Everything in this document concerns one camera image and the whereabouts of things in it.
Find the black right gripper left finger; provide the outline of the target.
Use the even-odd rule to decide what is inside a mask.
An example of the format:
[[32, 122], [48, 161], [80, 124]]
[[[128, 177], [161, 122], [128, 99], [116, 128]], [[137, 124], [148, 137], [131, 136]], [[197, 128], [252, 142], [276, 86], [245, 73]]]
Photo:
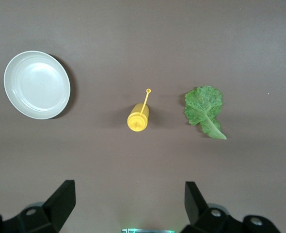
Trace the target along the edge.
[[75, 181], [66, 180], [45, 202], [31, 204], [8, 220], [0, 215], [0, 233], [58, 233], [75, 205]]

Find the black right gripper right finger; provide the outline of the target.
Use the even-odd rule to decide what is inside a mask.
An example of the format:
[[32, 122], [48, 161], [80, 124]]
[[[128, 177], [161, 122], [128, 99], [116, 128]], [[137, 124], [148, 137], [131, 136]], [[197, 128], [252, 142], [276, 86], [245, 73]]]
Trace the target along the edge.
[[195, 182], [185, 182], [184, 205], [189, 219], [183, 233], [279, 233], [267, 218], [248, 215], [240, 222], [217, 207], [209, 207]]

